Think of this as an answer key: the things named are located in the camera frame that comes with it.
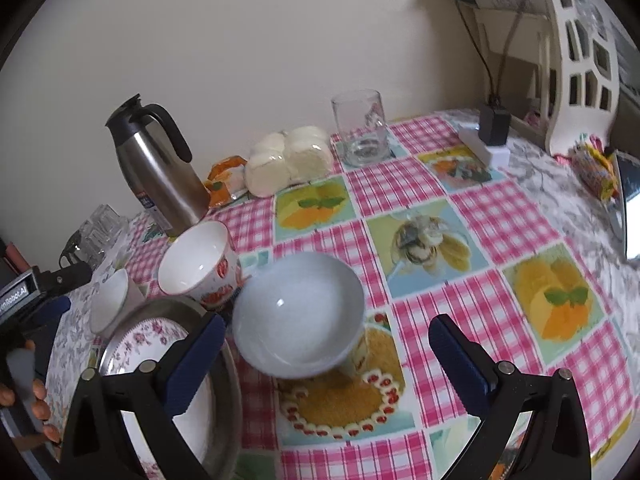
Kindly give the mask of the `left hand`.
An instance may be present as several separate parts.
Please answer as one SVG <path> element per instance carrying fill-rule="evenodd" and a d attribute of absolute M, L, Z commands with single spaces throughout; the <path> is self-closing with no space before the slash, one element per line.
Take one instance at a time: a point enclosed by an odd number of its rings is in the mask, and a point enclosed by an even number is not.
<path fill-rule="evenodd" d="M 35 348 L 36 345 L 32 340 L 25 340 L 25 349 L 35 353 Z M 13 390 L 2 383 L 0 388 L 1 406 L 7 408 L 13 405 L 15 403 L 15 393 Z M 35 400 L 32 402 L 30 409 L 35 418 L 42 422 L 42 432 L 40 432 L 40 434 L 29 434 L 28 436 L 12 438 L 14 445 L 20 452 L 33 450 L 47 442 L 51 442 L 54 446 L 59 446 L 62 440 L 58 428 L 47 423 L 51 417 L 51 409 L 46 402 L 47 389 L 40 379 L 35 378 L 32 382 L 32 394 Z"/>

